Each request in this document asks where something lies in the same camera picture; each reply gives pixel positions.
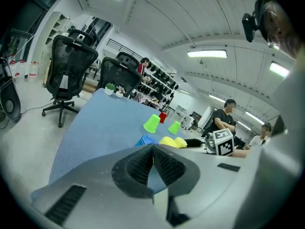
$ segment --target table surface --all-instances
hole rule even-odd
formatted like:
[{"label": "table surface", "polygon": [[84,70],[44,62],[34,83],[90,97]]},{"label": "table surface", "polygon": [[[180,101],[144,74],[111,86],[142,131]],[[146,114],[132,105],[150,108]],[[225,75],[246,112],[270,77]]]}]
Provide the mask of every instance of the table surface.
[{"label": "table surface", "polygon": [[168,127],[174,120],[159,123],[156,133],[149,133],[143,124],[160,111],[132,99],[108,96],[104,89],[96,91],[76,115],[63,137],[51,169],[49,184],[92,158],[134,147],[143,135],[159,142],[164,136],[185,138],[179,130],[174,135]]}]

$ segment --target potted plant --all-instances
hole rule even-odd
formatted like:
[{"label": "potted plant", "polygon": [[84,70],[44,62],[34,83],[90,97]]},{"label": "potted plant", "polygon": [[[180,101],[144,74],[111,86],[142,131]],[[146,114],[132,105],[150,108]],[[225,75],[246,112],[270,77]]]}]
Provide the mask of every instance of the potted plant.
[{"label": "potted plant", "polygon": [[105,94],[112,95],[115,89],[115,85],[112,83],[107,83],[105,87]]},{"label": "potted plant", "polygon": [[124,87],[122,86],[118,86],[118,90],[116,91],[115,95],[118,97],[118,98],[121,98],[124,96],[124,94],[126,93]]}]

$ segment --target gray floor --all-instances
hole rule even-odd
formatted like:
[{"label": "gray floor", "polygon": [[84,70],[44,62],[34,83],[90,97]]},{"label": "gray floor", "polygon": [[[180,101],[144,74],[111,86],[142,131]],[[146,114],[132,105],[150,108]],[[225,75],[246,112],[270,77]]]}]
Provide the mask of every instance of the gray floor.
[{"label": "gray floor", "polygon": [[[16,84],[21,101],[21,112],[51,103],[52,95],[42,82]],[[91,94],[81,92],[80,96],[89,100]],[[74,97],[76,109],[81,109],[86,101]],[[41,116],[41,109],[28,111],[18,122],[10,121],[0,130],[1,171],[12,191],[18,197],[30,199],[30,193],[48,183],[51,166],[58,146],[76,114],[63,111],[63,128],[58,128],[59,110],[50,110]],[[0,122],[3,128],[8,119]]]}]

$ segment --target fluorescent light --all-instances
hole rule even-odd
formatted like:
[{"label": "fluorescent light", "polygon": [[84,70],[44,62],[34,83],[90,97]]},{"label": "fluorescent light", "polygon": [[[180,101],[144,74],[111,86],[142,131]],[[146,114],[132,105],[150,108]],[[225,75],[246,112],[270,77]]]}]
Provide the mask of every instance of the fluorescent light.
[{"label": "fluorescent light", "polygon": [[193,57],[216,57],[216,58],[226,58],[227,51],[226,50],[202,50],[196,52],[188,52],[187,53],[190,58]]},{"label": "fluorescent light", "polygon": [[286,77],[289,74],[289,70],[287,70],[286,68],[280,66],[275,62],[271,63],[270,70],[273,71],[274,73],[279,74],[282,77]]},{"label": "fluorescent light", "polygon": [[241,124],[243,127],[245,127],[246,129],[248,129],[249,131],[251,131],[251,129],[249,127],[247,127],[245,124],[241,123],[240,121],[237,121],[239,124]]},{"label": "fluorescent light", "polygon": [[260,119],[257,119],[254,115],[250,114],[249,112],[246,112],[246,114],[249,115],[250,117],[252,117],[254,120],[256,120],[259,123],[261,123],[262,125],[264,124],[264,122],[262,122]]},{"label": "fluorescent light", "polygon": [[218,100],[218,101],[220,101],[220,102],[223,102],[223,103],[225,103],[225,101],[224,100],[222,100],[222,99],[220,99],[220,98],[218,98],[218,97],[215,97],[215,96],[213,96],[213,95],[209,95],[211,98],[214,98],[214,99],[216,99],[216,100]]},{"label": "fluorescent light", "polygon": [[180,89],[180,91],[183,92],[183,93],[186,93],[186,94],[190,94],[189,92],[186,92],[186,91],[181,90],[181,89]]}]

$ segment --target black t-shirt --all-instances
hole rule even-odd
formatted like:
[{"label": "black t-shirt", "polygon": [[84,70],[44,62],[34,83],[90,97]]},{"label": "black t-shirt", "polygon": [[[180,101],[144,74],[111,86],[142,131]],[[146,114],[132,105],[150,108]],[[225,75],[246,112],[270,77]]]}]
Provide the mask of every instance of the black t-shirt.
[{"label": "black t-shirt", "polygon": [[213,123],[209,128],[206,129],[206,133],[213,133],[214,131],[220,130],[215,124],[215,118],[219,118],[221,121],[226,122],[229,125],[233,125],[233,118],[230,115],[226,115],[223,109],[217,109],[213,115]]}]

